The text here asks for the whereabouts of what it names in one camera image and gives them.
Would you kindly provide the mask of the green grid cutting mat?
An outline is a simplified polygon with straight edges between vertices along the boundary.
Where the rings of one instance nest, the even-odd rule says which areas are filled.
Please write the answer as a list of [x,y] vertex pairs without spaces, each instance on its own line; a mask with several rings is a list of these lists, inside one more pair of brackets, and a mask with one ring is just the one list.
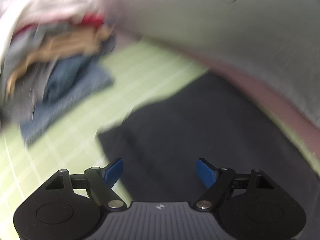
[[[107,158],[98,138],[100,133],[120,125],[135,110],[163,101],[206,73],[197,61],[150,40],[113,53],[103,61],[116,81],[111,87],[90,95],[50,126],[27,146],[17,125],[1,133],[1,211],[9,215],[56,170],[80,173],[91,166],[103,166]],[[264,113],[297,148],[319,177],[316,152],[278,114],[247,96],[225,79]],[[122,180],[116,192],[133,200]]]

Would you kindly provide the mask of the grey garment in pile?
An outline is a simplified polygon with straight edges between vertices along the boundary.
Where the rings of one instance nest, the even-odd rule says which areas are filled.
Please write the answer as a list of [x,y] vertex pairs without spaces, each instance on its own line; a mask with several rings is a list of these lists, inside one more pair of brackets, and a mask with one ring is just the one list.
[[[1,68],[1,106],[5,104],[5,92],[8,78],[12,71],[18,67],[20,62],[25,60],[30,52],[38,49],[46,38],[66,33],[71,30],[73,30],[73,27],[68,23],[48,23],[26,30],[12,39],[9,48],[7,49],[7,53],[4,56],[4,62],[2,63]],[[36,64],[36,75],[33,74],[31,76],[36,84],[31,85],[31,88],[34,89],[38,100],[43,99],[44,88],[57,61],[58,58],[55,57],[46,63]]]

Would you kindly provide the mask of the beige garment in pile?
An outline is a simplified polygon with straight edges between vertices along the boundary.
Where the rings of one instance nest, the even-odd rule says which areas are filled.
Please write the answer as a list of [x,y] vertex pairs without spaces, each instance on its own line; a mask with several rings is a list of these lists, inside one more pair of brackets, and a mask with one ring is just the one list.
[[78,54],[93,55],[99,52],[101,44],[112,34],[113,27],[103,25],[99,29],[81,27],[46,39],[38,49],[29,52],[9,75],[5,94],[13,96],[16,81],[22,77],[30,65],[37,62],[49,62]]

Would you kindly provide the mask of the black trousers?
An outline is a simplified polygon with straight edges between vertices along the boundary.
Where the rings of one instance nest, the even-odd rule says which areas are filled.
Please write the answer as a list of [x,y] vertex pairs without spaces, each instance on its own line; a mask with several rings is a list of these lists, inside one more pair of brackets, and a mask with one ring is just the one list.
[[194,202],[205,187],[196,163],[246,173],[260,168],[305,209],[319,203],[319,177],[258,107],[225,79],[206,73],[175,95],[132,112],[98,136],[135,201]]

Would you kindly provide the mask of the red garment in pile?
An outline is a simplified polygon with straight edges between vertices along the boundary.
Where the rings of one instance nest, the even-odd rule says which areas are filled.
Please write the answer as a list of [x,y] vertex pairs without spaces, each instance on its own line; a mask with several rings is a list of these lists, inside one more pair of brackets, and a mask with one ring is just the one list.
[[80,20],[76,20],[74,18],[67,18],[67,19],[59,19],[59,20],[55,20],[55,21],[49,21],[49,22],[44,22],[44,23],[40,23],[40,22],[32,22],[32,23],[24,23],[22,24],[21,27],[16,27],[16,29],[14,30],[13,34],[17,35],[19,33],[22,33],[24,31],[26,31],[27,29],[30,29],[32,27],[36,27],[39,24],[48,24],[48,23],[69,23],[71,25],[75,25],[75,26],[94,26],[96,28],[101,27],[102,25],[105,24],[105,18],[104,18],[104,14],[85,14],[83,16],[82,19]]

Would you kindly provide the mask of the white garment in pile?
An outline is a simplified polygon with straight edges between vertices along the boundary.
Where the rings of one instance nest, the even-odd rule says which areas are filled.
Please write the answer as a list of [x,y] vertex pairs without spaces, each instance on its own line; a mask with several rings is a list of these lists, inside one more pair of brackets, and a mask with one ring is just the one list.
[[97,3],[91,0],[6,0],[1,3],[1,50],[25,25],[63,18],[79,22],[86,13],[97,11]]

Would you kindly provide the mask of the grey carrot print cloth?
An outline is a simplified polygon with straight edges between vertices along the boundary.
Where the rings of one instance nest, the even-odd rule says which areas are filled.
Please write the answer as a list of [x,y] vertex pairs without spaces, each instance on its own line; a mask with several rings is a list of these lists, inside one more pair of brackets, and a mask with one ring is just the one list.
[[124,29],[264,81],[319,125],[319,0],[99,0]]

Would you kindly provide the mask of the blue denim jeans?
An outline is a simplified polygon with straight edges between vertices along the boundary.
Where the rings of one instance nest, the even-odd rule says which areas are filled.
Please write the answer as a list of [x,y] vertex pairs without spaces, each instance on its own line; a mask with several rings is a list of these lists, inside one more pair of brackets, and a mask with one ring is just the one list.
[[35,106],[30,121],[20,123],[23,142],[30,146],[54,123],[81,100],[114,83],[114,78],[100,62],[114,51],[116,36],[102,42],[95,55],[75,55],[59,60],[49,76],[44,97]]

